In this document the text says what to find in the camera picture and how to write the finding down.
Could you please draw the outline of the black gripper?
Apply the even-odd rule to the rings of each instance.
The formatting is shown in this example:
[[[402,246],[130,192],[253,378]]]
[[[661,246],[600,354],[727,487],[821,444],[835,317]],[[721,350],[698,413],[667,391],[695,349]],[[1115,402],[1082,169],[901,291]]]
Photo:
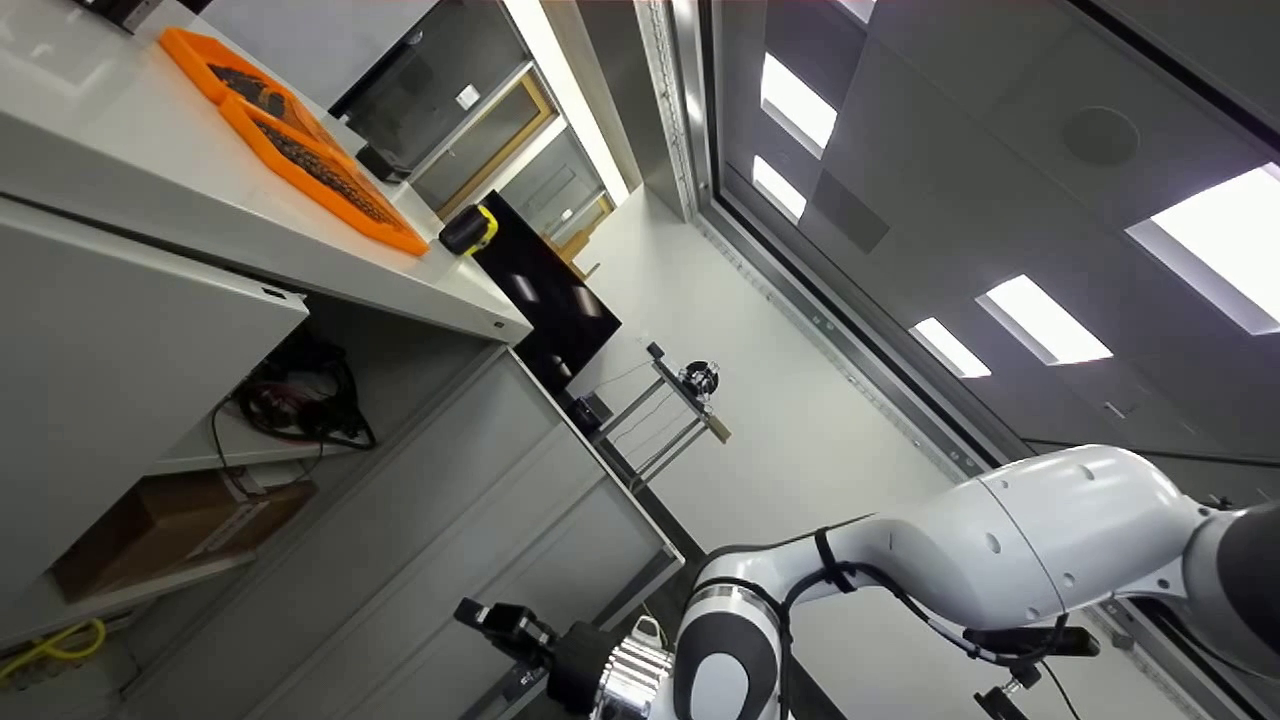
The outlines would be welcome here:
[[[672,652],[656,616],[627,633],[572,623],[555,633],[522,602],[461,598],[454,619],[496,652],[543,677],[543,692],[585,720],[674,720],[667,709]]]

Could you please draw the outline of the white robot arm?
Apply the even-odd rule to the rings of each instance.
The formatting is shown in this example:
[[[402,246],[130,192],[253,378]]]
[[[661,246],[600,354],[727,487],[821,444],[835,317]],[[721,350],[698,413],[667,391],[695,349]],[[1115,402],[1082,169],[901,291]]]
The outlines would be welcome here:
[[[661,637],[546,629],[522,602],[465,598],[454,619],[546,677],[588,720],[782,720],[788,619],[803,598],[882,589],[965,655],[1026,685],[1082,648],[1067,619],[1100,598],[1164,598],[1212,655],[1280,660],[1280,520],[1207,509],[1152,460],[1077,444],[972,477],[927,504],[869,510],[777,542],[707,556],[678,623]]]

